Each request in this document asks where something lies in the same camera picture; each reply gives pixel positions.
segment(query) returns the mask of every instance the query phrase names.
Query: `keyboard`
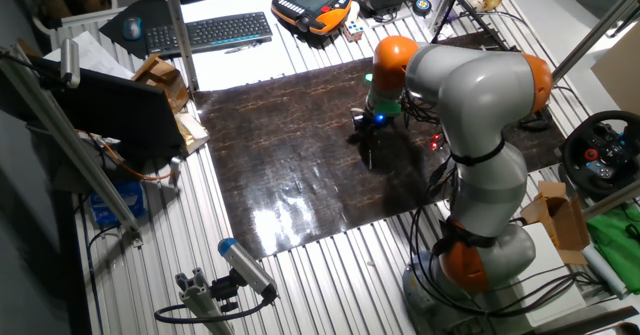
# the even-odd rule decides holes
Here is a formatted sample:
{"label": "keyboard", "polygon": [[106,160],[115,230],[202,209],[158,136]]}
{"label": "keyboard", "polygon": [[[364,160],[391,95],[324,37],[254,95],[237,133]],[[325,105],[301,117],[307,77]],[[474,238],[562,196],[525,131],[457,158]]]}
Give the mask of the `keyboard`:
{"label": "keyboard", "polygon": [[[271,41],[271,28],[263,12],[224,16],[187,23],[191,52],[199,53]],[[180,56],[173,25],[145,29],[149,55]]]}

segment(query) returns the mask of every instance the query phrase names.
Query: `aluminum profile table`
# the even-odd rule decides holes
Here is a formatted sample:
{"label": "aluminum profile table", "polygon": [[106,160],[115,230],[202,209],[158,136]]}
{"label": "aluminum profile table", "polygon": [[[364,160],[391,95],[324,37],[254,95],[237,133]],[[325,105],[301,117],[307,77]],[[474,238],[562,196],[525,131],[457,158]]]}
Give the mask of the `aluminum profile table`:
{"label": "aluminum profile table", "polygon": [[[498,10],[524,19],[512,0],[504,0]],[[454,11],[459,13],[462,9],[456,6]],[[135,71],[143,60],[129,55],[98,31],[118,12],[109,10],[65,19],[51,38],[53,48],[66,37],[89,31],[121,65]],[[507,44],[535,54],[555,68],[556,59],[525,24],[503,16],[485,18]],[[272,29],[273,41],[283,44],[290,60],[282,69],[282,76],[370,57],[379,41],[390,35],[427,42],[428,34],[422,29],[426,27],[421,26],[420,21],[423,19],[416,19],[404,9],[395,21],[367,28],[357,43],[348,43],[340,36],[321,49],[298,41],[278,24]],[[447,25],[444,33],[464,35],[476,32],[477,28],[477,24],[463,18]],[[179,59],[174,65],[184,73]],[[558,85],[571,88],[566,80]],[[197,116],[192,102],[187,107]],[[552,91],[549,109],[565,136],[590,113],[578,96],[557,89]],[[151,165],[150,170],[157,174],[169,171],[168,167],[158,169]],[[88,206],[83,209],[84,216],[81,212],[75,215],[94,334],[207,334],[202,325],[174,326],[153,318],[155,310],[180,303],[175,274],[201,267],[209,279],[214,279],[226,276],[229,271],[226,261],[217,253],[217,245],[233,234],[209,149],[201,148],[189,156],[182,163],[181,172],[177,188],[170,185],[168,179],[143,184],[150,215],[139,221],[144,241],[140,248],[132,246],[120,229],[98,239],[87,252],[88,239],[100,229],[90,220]],[[539,180],[559,181],[553,168],[529,174],[523,206],[537,194]],[[428,209],[429,221],[420,223],[421,237],[427,246],[433,245],[440,236],[439,229],[433,225],[446,212],[446,203],[432,205]],[[231,321],[234,331],[236,334],[305,335],[415,333],[407,315],[401,282],[409,261],[405,236],[409,226],[409,214],[400,214],[260,260],[278,283],[281,298],[275,306]],[[93,273],[89,270],[89,261],[93,264]],[[581,291],[590,296],[598,289],[586,287]],[[250,289],[240,290],[240,309],[253,308],[259,301]],[[175,316],[190,314],[181,310]]]}

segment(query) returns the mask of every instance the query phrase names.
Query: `dark wooden board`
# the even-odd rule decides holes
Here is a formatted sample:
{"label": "dark wooden board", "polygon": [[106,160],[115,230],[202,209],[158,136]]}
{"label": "dark wooden board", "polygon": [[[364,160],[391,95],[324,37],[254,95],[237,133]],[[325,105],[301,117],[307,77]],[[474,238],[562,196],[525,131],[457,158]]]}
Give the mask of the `dark wooden board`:
{"label": "dark wooden board", "polygon": [[[434,125],[401,119],[377,136],[376,168],[363,163],[349,109],[362,107],[371,59],[238,88],[196,94],[234,237],[260,258],[414,209],[424,179],[448,151],[428,149]],[[529,171],[556,163],[555,124],[516,125],[507,141]]]}

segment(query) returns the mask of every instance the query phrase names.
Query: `small cube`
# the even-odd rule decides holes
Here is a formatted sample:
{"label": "small cube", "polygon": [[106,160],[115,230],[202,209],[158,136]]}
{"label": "small cube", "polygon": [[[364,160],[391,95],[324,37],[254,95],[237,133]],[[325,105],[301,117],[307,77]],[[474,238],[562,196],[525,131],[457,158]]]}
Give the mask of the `small cube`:
{"label": "small cube", "polygon": [[347,21],[341,26],[341,30],[347,41],[358,41],[364,33],[364,23],[360,19]]}

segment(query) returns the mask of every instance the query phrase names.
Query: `monitor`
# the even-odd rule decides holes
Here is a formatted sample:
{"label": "monitor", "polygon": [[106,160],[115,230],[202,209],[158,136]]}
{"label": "monitor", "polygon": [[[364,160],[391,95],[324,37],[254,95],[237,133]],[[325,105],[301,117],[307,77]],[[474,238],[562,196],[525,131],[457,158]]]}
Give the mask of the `monitor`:
{"label": "monitor", "polygon": [[[52,74],[60,63],[30,57],[31,63]],[[0,110],[24,121],[37,121],[22,97],[0,72]],[[186,155],[186,145],[162,89],[81,69],[76,89],[52,90],[76,129],[111,137],[122,143],[118,151],[130,160]]]}

